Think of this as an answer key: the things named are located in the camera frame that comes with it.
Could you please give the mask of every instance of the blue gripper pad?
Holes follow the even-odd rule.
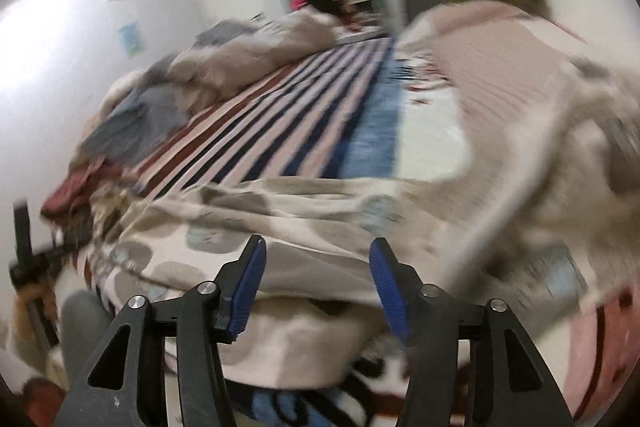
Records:
[[[400,342],[405,344],[410,334],[407,302],[398,286],[390,263],[397,264],[398,261],[396,261],[388,243],[384,239],[375,239],[369,248],[371,276],[385,311],[386,323]]]
[[[248,253],[246,248],[251,247],[253,247],[252,251]],[[226,331],[233,339],[242,333],[246,327],[251,307],[254,305],[255,294],[258,291],[260,279],[262,279],[264,267],[267,263],[267,245],[260,235],[252,235],[239,261],[243,261],[242,256],[246,254],[249,254],[249,260],[244,264],[236,289],[231,295],[228,310],[229,320],[226,325]]]

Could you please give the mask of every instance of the hand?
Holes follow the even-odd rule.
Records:
[[[56,323],[58,321],[56,294],[53,292],[49,281],[25,285],[15,293],[14,298],[14,313],[12,316],[14,331],[22,340],[31,343],[36,342],[36,334],[31,326],[27,304],[38,298],[42,299],[44,304],[45,317]]]

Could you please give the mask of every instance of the person's leg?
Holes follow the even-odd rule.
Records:
[[[60,348],[69,385],[73,384],[110,323],[110,315],[94,293],[82,290],[65,301],[60,316]]]

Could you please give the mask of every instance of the silver bolt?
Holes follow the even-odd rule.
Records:
[[[216,283],[211,281],[205,281],[205,282],[201,282],[200,285],[198,286],[198,293],[201,293],[203,295],[208,295],[210,293],[213,293],[217,289],[218,289],[218,286],[216,286]]]
[[[494,312],[502,313],[507,311],[507,303],[500,299],[491,299],[491,302],[489,302],[489,306],[491,306],[491,309]]]
[[[133,295],[132,298],[129,299],[129,308],[137,309],[142,308],[143,304],[146,302],[144,295]]]
[[[434,284],[425,284],[421,288],[420,293],[425,297],[437,297],[440,291],[438,290],[438,287]]]

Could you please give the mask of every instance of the striped bed sheet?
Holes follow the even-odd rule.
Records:
[[[136,166],[147,199],[194,184],[338,178],[391,38],[336,46],[208,108]]]

